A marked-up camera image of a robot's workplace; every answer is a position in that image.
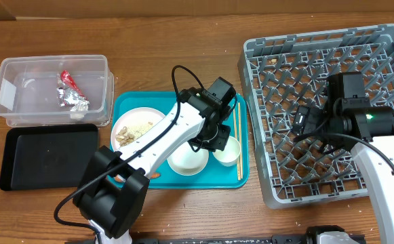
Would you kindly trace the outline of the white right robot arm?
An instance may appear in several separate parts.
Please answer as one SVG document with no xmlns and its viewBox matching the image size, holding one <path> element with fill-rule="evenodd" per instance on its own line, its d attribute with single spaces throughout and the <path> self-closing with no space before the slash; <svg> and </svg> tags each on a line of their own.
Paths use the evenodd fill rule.
<svg viewBox="0 0 394 244">
<path fill-rule="evenodd" d="M 338 73 L 326 80 L 323 108 L 299 106 L 292 132 L 350 152 L 366 183 L 380 240 L 394 243 L 394 110 L 372 106 L 360 72 Z"/>
</svg>

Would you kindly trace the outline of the red foil snack wrapper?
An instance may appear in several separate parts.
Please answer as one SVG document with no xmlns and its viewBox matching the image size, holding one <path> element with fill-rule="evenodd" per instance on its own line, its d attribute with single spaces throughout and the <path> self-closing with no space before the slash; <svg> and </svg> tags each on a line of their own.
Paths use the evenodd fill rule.
<svg viewBox="0 0 394 244">
<path fill-rule="evenodd" d="M 89 101 L 67 70 L 62 71 L 59 75 L 57 85 L 58 103 L 60 106 L 82 106 L 89 104 Z"/>
</svg>

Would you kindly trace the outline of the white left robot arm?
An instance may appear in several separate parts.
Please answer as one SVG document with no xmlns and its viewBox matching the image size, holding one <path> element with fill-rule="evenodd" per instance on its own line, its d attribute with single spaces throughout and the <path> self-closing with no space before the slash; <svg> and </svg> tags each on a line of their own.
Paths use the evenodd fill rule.
<svg viewBox="0 0 394 244">
<path fill-rule="evenodd" d="M 236 98 L 222 77 L 208 88 L 184 89 L 173 109 L 143 136 L 118 151 L 99 148 L 87 165 L 73 204 L 94 229 L 96 242 L 121 238 L 136 221 L 151 176 L 180 146 L 224 150 L 230 127 L 224 125 Z"/>
</svg>

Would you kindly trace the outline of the small white cup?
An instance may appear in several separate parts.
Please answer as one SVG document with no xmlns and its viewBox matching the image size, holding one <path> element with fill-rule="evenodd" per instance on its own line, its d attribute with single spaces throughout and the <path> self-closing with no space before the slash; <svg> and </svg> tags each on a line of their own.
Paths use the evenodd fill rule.
<svg viewBox="0 0 394 244">
<path fill-rule="evenodd" d="M 214 158 L 223 166 L 231 167 L 236 164 L 235 138 L 230 136 L 224 150 L 216 150 Z"/>
</svg>

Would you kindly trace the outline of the white shallow bowl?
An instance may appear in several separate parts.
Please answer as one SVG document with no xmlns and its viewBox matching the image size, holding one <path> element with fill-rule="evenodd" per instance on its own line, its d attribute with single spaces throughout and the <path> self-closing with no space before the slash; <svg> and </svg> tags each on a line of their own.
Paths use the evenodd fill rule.
<svg viewBox="0 0 394 244">
<path fill-rule="evenodd" d="M 171 169 L 182 176 L 198 174 L 207 165 L 209 152 L 199 149 L 194 152 L 188 142 L 180 145 L 167 159 Z"/>
</svg>

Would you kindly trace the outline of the white tissue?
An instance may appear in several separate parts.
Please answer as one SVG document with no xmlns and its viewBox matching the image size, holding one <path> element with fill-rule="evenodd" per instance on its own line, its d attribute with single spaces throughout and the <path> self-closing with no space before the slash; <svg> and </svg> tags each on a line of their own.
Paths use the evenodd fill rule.
<svg viewBox="0 0 394 244">
<path fill-rule="evenodd" d="M 82 120 L 89 109 L 89 105 L 90 105 L 89 101 L 82 101 L 74 105 L 70 109 L 71 111 L 70 118 L 77 121 Z"/>
</svg>

